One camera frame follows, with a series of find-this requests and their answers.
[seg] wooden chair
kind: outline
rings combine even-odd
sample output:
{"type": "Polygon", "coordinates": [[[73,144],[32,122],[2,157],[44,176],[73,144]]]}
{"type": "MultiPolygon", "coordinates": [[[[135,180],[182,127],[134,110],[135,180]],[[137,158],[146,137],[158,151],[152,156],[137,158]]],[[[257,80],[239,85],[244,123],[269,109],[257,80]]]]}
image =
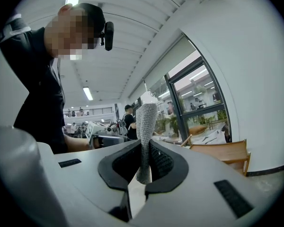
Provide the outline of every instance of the wooden chair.
{"type": "Polygon", "coordinates": [[[191,150],[201,152],[228,164],[239,173],[246,176],[250,153],[246,150],[246,140],[221,145],[192,145],[191,150]]]}
{"type": "Polygon", "coordinates": [[[190,142],[190,138],[192,137],[193,135],[191,134],[180,146],[183,147],[186,145],[187,142],[189,142],[189,145],[190,145],[190,149],[191,147],[193,146],[190,142]]]}

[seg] gray knit fabric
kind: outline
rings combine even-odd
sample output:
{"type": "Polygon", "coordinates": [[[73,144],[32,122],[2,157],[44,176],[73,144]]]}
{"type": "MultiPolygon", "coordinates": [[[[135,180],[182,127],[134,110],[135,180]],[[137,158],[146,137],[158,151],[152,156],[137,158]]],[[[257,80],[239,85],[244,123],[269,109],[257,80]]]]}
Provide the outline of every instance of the gray knit fabric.
{"type": "Polygon", "coordinates": [[[137,137],[141,139],[141,165],[136,175],[137,181],[142,184],[151,182],[149,166],[149,142],[155,129],[157,118],[156,104],[143,104],[136,111],[137,137]]]}

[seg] black cap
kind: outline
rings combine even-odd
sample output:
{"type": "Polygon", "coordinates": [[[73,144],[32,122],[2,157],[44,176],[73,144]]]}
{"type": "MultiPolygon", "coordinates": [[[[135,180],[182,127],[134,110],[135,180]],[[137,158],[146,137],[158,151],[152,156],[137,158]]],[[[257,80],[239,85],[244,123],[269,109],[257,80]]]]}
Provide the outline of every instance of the black cap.
{"type": "Polygon", "coordinates": [[[94,40],[88,41],[88,49],[94,49],[98,43],[98,38],[105,26],[105,18],[103,11],[100,7],[89,4],[89,3],[78,3],[73,6],[73,9],[81,8],[84,9],[87,13],[87,24],[88,27],[94,28],[94,40]]]}

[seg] railing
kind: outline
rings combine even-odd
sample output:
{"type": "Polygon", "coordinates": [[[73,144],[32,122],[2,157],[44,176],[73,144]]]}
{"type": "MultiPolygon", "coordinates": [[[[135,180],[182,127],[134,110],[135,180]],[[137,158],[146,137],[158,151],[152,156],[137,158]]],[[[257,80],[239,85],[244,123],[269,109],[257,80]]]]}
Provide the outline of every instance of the railing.
{"type": "Polygon", "coordinates": [[[72,110],[63,111],[64,117],[80,117],[89,115],[99,115],[99,114],[110,114],[113,112],[112,107],[108,108],[93,108],[93,109],[82,109],[82,110],[72,110]]]}

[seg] window frame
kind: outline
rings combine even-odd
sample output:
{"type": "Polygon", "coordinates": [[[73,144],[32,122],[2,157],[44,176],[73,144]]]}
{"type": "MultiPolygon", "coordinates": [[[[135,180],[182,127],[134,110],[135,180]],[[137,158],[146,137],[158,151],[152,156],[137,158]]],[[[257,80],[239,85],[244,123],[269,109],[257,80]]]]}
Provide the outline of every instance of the window frame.
{"type": "Polygon", "coordinates": [[[203,58],[201,53],[200,53],[200,55],[201,55],[200,57],[198,57],[193,62],[188,64],[185,68],[183,68],[181,71],[179,71],[174,76],[169,77],[168,74],[165,75],[165,81],[168,85],[171,100],[174,104],[175,114],[176,114],[178,126],[179,126],[179,131],[180,131],[180,134],[182,136],[183,141],[188,138],[188,133],[187,133],[188,130],[187,130],[187,126],[186,126],[186,120],[188,118],[198,116],[198,115],[202,115],[202,114],[216,112],[218,110],[225,110],[225,112],[226,112],[228,126],[229,126],[229,133],[230,133],[230,137],[231,137],[231,124],[230,124],[229,114],[228,114],[228,110],[227,110],[227,107],[226,107],[226,104],[225,104],[224,96],[223,96],[223,93],[221,91],[220,85],[219,85],[215,75],[213,74],[211,68],[208,66],[207,61],[203,58]],[[198,109],[198,110],[194,110],[194,111],[184,113],[183,109],[180,105],[180,100],[179,100],[179,96],[178,96],[178,93],[177,93],[177,90],[176,90],[176,87],[175,87],[175,83],[178,82],[179,80],[181,80],[182,78],[184,78],[185,76],[187,76],[189,73],[193,72],[194,70],[198,69],[199,67],[201,67],[203,65],[206,67],[210,77],[212,78],[215,88],[219,91],[219,93],[221,95],[221,101],[222,102],[219,103],[219,104],[215,104],[215,105],[211,105],[211,106],[202,108],[202,109],[198,109]]]}

